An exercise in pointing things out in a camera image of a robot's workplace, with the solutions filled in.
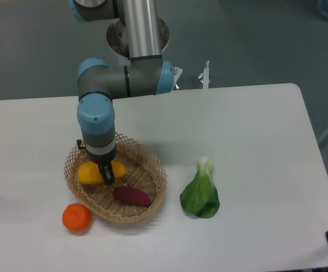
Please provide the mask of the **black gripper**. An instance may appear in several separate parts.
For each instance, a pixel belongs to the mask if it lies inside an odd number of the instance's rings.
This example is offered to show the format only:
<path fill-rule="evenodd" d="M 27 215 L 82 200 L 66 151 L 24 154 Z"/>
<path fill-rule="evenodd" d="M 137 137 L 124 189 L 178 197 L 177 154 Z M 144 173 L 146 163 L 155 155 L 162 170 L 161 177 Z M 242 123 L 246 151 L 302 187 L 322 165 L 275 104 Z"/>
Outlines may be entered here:
<path fill-rule="evenodd" d="M 79 150 L 85 150 L 90 160 L 98 164 L 99 172 L 105 184 L 113 184 L 115 182 L 115 175 L 111 164 L 111 161 L 116 156 L 115 140 L 103 147 L 93 147 L 78 139 L 77 147 Z"/>

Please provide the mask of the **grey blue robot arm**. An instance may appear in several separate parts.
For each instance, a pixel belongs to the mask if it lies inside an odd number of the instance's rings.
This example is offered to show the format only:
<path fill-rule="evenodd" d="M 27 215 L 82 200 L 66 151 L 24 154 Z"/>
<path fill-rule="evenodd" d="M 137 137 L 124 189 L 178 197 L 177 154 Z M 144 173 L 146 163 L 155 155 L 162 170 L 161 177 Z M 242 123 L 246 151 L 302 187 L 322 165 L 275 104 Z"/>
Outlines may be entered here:
<path fill-rule="evenodd" d="M 167 94 L 174 89 L 180 70 L 162 58 L 159 16 L 155 1 L 70 1 L 74 16 L 84 22 L 119 19 L 124 25 L 125 51 L 130 64 L 108 67 L 89 58 L 77 73 L 77 120 L 86 152 L 98 165 L 105 184 L 115 182 L 116 155 L 113 100 Z"/>

